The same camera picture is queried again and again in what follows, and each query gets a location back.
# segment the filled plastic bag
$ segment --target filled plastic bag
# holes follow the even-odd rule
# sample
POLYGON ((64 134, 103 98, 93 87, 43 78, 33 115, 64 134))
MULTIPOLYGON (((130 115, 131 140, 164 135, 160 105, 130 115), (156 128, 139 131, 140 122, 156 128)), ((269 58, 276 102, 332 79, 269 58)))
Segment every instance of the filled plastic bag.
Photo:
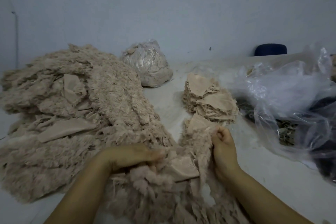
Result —
POLYGON ((241 68, 233 95, 272 151, 303 163, 310 157, 336 181, 336 84, 330 73, 330 55, 310 48, 241 68))
POLYGON ((135 69, 142 86, 158 87, 173 76, 173 70, 169 68, 165 55, 153 39, 132 44, 122 53, 120 59, 135 69))

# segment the pile of fabric scraps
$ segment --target pile of fabric scraps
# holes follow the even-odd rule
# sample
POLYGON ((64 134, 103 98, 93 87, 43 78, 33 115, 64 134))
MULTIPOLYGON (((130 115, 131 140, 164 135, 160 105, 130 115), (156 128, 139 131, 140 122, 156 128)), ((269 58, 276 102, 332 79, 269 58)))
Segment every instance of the pile of fabric scraps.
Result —
POLYGON ((215 79, 194 73, 187 76, 183 102, 189 112, 217 123, 230 124, 238 114, 236 101, 228 90, 220 88, 215 79))
POLYGON ((111 175, 105 210, 137 224, 248 223, 211 170, 215 124, 194 116, 178 145, 144 97, 139 76, 114 55, 69 45, 7 71, 2 87, 1 106, 21 119, 0 147, 1 183, 19 201, 66 192, 105 147, 144 143, 165 149, 166 158, 156 171, 140 166, 111 175), (216 205, 200 196, 205 182, 216 205))

